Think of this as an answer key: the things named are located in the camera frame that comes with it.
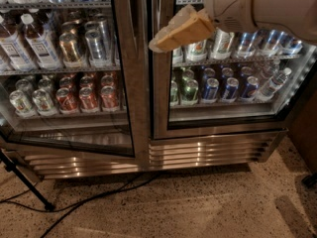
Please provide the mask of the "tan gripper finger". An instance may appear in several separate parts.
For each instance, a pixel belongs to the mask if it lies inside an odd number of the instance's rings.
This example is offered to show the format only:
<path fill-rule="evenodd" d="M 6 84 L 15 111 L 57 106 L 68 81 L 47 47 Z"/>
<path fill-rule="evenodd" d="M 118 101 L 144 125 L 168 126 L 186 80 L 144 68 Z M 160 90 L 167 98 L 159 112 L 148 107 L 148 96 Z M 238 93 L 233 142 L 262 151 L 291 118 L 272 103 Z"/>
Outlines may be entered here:
<path fill-rule="evenodd" d="M 208 39 L 215 31 L 213 20 L 207 11 L 196 11 L 192 5 L 181 8 L 166 27 L 161 28 L 150 41 L 155 53 L 166 53 L 179 47 Z"/>

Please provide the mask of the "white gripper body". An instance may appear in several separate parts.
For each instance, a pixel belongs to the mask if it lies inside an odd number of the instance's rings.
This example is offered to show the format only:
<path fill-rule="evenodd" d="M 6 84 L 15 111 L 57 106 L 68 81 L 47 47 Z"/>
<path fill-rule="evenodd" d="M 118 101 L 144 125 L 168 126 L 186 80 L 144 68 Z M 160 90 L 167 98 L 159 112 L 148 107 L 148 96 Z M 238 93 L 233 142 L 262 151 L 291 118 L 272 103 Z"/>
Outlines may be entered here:
<path fill-rule="evenodd" d="M 204 8 L 216 27 L 224 32 L 257 30 L 253 20 L 253 0 L 203 0 Z"/>

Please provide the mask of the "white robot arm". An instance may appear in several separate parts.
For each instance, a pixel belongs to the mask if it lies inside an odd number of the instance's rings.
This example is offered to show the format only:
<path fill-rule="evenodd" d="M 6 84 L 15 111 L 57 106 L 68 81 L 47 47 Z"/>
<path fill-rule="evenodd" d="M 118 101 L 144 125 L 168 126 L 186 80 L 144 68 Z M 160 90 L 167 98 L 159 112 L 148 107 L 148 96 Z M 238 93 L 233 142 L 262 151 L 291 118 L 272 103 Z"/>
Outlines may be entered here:
<path fill-rule="evenodd" d="M 149 43 L 165 53 L 203 41 L 216 30 L 252 33 L 280 30 L 311 45 L 317 44 L 317 0 L 203 0 L 204 8 L 187 5 Z"/>

